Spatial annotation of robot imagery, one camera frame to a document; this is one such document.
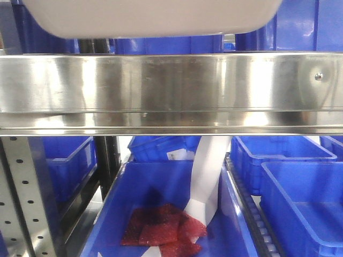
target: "screw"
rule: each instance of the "screw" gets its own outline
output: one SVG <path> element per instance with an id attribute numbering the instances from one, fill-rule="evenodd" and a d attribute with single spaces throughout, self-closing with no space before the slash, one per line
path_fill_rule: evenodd
<path id="1" fill-rule="evenodd" d="M 323 74 L 321 72 L 316 73 L 315 75 L 316 80 L 322 80 L 322 78 L 323 78 Z"/>

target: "blue bin rim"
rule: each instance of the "blue bin rim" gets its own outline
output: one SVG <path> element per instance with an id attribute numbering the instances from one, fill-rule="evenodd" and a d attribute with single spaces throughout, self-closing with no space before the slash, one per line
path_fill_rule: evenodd
<path id="1" fill-rule="evenodd" d="M 338 141 L 336 138 L 333 138 L 333 137 L 330 136 L 330 135 L 321 135 L 320 138 L 328 139 L 328 140 L 330 140 L 330 141 L 336 143 L 337 145 L 343 147 L 343 142 Z"/>
<path id="2" fill-rule="evenodd" d="M 337 155 L 336 154 L 333 154 L 329 150 L 325 149 L 323 146 L 321 146 L 321 145 L 317 144 L 316 142 L 314 142 L 312 139 L 310 139 L 308 137 L 305 137 L 305 136 L 299 136 L 299 137 L 305 138 L 306 140 L 308 140 L 309 142 L 313 143 L 315 146 L 320 148 L 323 152 L 326 152 L 328 155 L 330 155 L 330 157 L 315 157 L 315 160 L 336 160 L 337 159 Z M 258 160 L 266 159 L 265 156 L 264 157 L 260 157 L 258 155 L 252 154 L 251 151 L 249 150 L 249 148 L 242 141 L 241 137 L 235 136 L 233 138 L 237 139 L 239 141 L 240 145 L 248 153 L 250 158 L 254 158 L 254 159 L 258 159 Z M 270 157 L 268 157 L 268 159 L 277 159 L 277 160 L 313 160 L 314 157 L 273 157 L 273 156 L 270 156 Z"/>
<path id="3" fill-rule="evenodd" d="M 88 137 L 78 148 L 74 150 L 67 158 L 47 158 L 47 162 L 63 162 L 64 164 L 68 161 L 70 161 L 79 151 L 80 149 L 84 148 L 86 145 L 88 145 L 91 141 L 93 141 L 93 137 Z"/>
<path id="4" fill-rule="evenodd" d="M 342 242 L 329 242 L 329 241 L 324 241 L 319 238 L 317 233 L 313 230 L 311 225 L 308 223 L 308 221 L 305 219 L 305 217 L 302 215 L 302 213 L 299 211 L 299 209 L 295 206 L 289 195 L 286 193 L 286 191 L 282 188 L 278 180 L 275 178 L 275 176 L 272 174 L 271 170 L 269 169 L 268 165 L 342 165 L 343 167 L 343 162 L 264 162 L 262 163 L 262 168 L 263 171 L 262 174 L 266 174 L 269 179 L 272 181 L 272 183 L 277 187 L 277 189 L 280 191 L 282 194 L 282 197 L 285 198 L 287 204 L 291 207 L 292 211 L 295 213 L 296 218 L 298 218 L 301 223 L 304 225 L 306 231 L 309 233 L 311 238 L 319 243 L 322 246 L 328 246 L 328 247 L 343 247 L 343 241 Z"/>
<path id="5" fill-rule="evenodd" d="M 135 138 L 136 138 L 136 136 L 134 136 L 134 137 L 132 137 L 132 139 L 131 139 L 131 141 L 130 141 L 130 143 L 129 143 L 129 145 L 128 145 L 128 149 L 131 150 L 131 149 L 133 149 L 133 148 L 140 147 L 140 146 L 142 146 L 142 145 L 147 145 L 146 148 L 152 148 L 152 147 L 155 147 L 156 145 L 151 145 L 151 146 L 149 146 L 149 145 L 148 145 L 149 143 L 153 143 L 153 142 L 156 142 L 156 141 L 161 141 L 161 142 L 163 142 L 163 141 L 166 141 L 167 139 L 169 139 L 170 137 L 177 137 L 177 136 L 167 136 L 167 135 L 164 135 L 164 136 L 160 136 L 160 137 L 157 137 L 157 138 L 155 138 L 155 139 L 152 139 L 152 140 L 150 140 L 150 141 L 146 141 L 146 142 L 139 143 L 139 144 L 137 144 L 137 145 L 133 145 L 133 142 L 134 142 L 134 140 L 135 140 Z"/>

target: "stainless steel bar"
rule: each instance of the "stainless steel bar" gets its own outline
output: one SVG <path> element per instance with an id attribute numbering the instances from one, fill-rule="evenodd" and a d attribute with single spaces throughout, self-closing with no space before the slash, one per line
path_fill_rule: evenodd
<path id="1" fill-rule="evenodd" d="M 66 256 L 41 138 L 2 137 L 35 257 Z"/>
<path id="2" fill-rule="evenodd" d="M 2 56 L 2 113 L 343 110 L 343 53 Z"/>
<path id="3" fill-rule="evenodd" d="M 0 135 L 80 134 L 343 134 L 343 112 L 0 114 Z"/>
<path id="4" fill-rule="evenodd" d="M 0 143 L 0 156 L 0 231 L 9 257 L 34 257 L 31 239 L 2 143 Z"/>
<path id="5" fill-rule="evenodd" d="M 0 134 L 340 134 L 343 54 L 0 57 Z"/>

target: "white label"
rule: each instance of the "white label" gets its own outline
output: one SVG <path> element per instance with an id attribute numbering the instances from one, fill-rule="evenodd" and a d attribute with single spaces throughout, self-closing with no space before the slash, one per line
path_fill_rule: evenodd
<path id="1" fill-rule="evenodd" d="M 170 161 L 188 160 L 187 159 L 188 153 L 186 149 L 179 149 L 172 152 L 168 152 L 167 156 L 168 156 L 168 160 Z"/>
<path id="2" fill-rule="evenodd" d="M 86 148 L 86 159 L 87 159 L 87 167 L 92 164 L 92 151 L 91 151 L 91 144 L 89 144 Z"/>

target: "perforated metal upright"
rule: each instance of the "perforated metal upright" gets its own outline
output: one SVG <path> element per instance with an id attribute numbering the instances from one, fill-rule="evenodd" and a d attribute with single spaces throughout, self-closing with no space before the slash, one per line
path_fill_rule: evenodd
<path id="1" fill-rule="evenodd" d="M 41 138 L 1 140 L 35 256 L 66 256 Z"/>
<path id="2" fill-rule="evenodd" d="M 32 257 L 31 240 L 1 143 L 0 156 L 0 230 L 9 256 Z"/>

